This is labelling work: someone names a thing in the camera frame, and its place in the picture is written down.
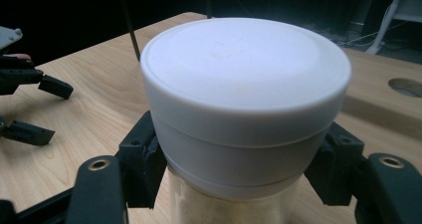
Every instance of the plastic container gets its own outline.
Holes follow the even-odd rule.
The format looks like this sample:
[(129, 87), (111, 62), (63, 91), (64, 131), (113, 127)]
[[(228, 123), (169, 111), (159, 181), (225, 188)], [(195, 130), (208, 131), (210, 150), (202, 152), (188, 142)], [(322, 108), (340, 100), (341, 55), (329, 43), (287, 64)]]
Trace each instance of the plastic container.
[(169, 29), (146, 45), (141, 69), (169, 166), (195, 190), (232, 201), (277, 195), (299, 179), (351, 75), (326, 38), (250, 18)]
[(169, 169), (172, 224), (282, 224), (289, 221), (297, 181), (268, 197), (234, 201), (207, 195)]

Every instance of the white cylindrical container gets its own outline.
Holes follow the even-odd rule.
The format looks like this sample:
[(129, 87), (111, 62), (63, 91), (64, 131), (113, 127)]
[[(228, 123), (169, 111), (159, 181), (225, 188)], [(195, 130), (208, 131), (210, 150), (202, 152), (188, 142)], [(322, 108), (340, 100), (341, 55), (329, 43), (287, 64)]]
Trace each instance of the white cylindrical container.
[(272, 198), (299, 179), (351, 75), (344, 52), (324, 37), (250, 18), (169, 29), (144, 48), (141, 69), (175, 176), (236, 202)]

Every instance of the table hole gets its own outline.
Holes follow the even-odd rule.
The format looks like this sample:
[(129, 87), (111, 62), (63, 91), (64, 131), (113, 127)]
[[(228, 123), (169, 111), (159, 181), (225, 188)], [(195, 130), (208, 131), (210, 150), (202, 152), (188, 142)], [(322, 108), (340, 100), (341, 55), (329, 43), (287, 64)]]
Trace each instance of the table hole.
[(396, 78), (388, 81), (388, 86), (402, 95), (413, 98), (422, 98), (422, 83), (418, 83), (410, 79)]

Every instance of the wooden table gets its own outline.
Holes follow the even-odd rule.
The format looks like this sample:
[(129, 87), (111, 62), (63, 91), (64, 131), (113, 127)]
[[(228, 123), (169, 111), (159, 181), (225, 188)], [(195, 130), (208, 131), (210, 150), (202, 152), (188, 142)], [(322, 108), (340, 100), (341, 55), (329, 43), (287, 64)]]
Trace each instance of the wooden table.
[[(158, 33), (205, 16), (185, 13), (135, 32), (140, 48)], [(364, 154), (401, 156), (422, 170), (422, 99), (388, 86), (394, 78), (422, 83), (422, 66), (345, 49), (353, 76), (340, 125), (365, 142)], [(74, 185), (79, 166), (98, 155), (114, 155), (118, 144), (148, 110), (142, 78), (130, 38), (120, 36), (39, 69), (71, 84), (68, 101), (21, 86), (0, 97), (0, 115), (53, 129), (43, 147), (0, 139), (0, 198), (22, 211)], [(154, 210), (129, 209), (131, 223), (171, 223), (167, 174)], [(321, 204), (308, 180), (301, 179), (290, 223), (355, 223), (355, 200), (347, 207)]]

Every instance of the white lid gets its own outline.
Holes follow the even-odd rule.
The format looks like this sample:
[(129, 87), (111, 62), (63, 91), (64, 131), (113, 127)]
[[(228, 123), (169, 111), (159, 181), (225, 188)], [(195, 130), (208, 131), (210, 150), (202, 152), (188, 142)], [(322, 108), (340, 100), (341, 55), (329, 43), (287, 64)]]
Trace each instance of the white lid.
[(219, 18), (174, 27), (144, 48), (151, 110), (173, 127), (225, 145), (312, 136), (338, 113), (351, 69), (326, 38), (288, 24)]

